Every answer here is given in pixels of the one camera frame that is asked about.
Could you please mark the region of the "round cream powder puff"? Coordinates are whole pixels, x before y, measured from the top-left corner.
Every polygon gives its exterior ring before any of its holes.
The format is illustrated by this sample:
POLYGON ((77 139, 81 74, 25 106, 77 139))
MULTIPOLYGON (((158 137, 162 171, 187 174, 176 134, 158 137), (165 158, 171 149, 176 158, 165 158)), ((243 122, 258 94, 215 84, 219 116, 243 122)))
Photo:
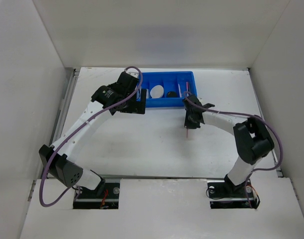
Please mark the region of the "round cream powder puff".
POLYGON ((150 97, 152 99, 162 98, 164 95, 164 88, 162 85, 156 85, 150 90, 150 97))

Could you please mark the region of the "round powder jar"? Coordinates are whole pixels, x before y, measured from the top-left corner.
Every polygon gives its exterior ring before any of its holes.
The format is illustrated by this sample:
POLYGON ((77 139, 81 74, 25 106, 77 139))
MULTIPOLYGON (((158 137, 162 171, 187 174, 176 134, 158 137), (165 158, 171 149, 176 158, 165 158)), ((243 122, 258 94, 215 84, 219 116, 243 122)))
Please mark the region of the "round powder jar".
POLYGON ((178 98, 177 92, 169 91, 166 95, 167 98, 178 98))

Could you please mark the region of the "pink pencil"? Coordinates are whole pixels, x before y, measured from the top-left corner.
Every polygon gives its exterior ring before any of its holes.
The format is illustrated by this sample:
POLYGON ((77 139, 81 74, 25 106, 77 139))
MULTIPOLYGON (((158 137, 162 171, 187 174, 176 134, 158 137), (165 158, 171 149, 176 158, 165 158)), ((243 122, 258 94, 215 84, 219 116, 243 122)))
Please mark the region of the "pink pencil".
POLYGON ((180 84, 178 83, 178 92, 179 92, 179 97, 181 98, 182 95, 181 95, 181 88, 180 88, 180 84))

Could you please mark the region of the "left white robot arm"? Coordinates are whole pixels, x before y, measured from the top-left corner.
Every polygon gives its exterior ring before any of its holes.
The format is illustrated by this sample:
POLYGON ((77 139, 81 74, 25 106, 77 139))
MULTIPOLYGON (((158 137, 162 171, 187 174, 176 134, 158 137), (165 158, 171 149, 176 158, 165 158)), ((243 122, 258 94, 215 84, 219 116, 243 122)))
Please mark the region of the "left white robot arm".
POLYGON ((124 70, 115 83, 99 87, 91 96, 86 109, 65 134, 51 146, 39 150, 44 173, 51 174, 67 188, 87 188, 92 197, 104 192, 103 179, 94 171, 78 165, 78 155, 95 131, 116 112, 130 112, 137 103, 137 91, 143 83, 143 75, 129 74, 124 70))

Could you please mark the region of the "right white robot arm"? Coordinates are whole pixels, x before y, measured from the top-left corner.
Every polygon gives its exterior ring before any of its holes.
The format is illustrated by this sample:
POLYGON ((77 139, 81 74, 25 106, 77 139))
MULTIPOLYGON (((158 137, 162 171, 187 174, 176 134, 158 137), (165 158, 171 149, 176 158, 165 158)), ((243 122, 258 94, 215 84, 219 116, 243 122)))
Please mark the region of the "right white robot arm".
POLYGON ((184 93, 182 101, 186 110, 185 128, 197 129, 201 124, 207 124, 234 136, 238 158, 224 177, 223 190, 227 195, 235 196, 245 187, 258 162, 275 147, 266 123, 255 115, 212 110, 213 104, 202 105, 190 92, 184 93))

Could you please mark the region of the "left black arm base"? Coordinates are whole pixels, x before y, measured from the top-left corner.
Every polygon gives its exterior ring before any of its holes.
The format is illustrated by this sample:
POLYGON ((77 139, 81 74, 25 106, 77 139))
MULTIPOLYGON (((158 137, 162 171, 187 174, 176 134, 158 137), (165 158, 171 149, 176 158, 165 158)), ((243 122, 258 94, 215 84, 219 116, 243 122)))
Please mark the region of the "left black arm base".
POLYGON ((102 189, 96 193, 93 190, 81 187, 75 188, 73 209, 89 210, 116 210, 119 208, 120 179, 108 178, 102 189))

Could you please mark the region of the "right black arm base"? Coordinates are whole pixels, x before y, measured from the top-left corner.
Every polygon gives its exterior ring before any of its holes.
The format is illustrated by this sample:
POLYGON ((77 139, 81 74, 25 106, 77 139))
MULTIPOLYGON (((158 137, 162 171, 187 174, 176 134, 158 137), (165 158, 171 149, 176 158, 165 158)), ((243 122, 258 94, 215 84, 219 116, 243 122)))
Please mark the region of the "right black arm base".
POLYGON ((235 190, 230 189, 224 180, 207 182, 206 196, 211 209, 257 209, 260 197, 250 184, 242 184, 235 190))

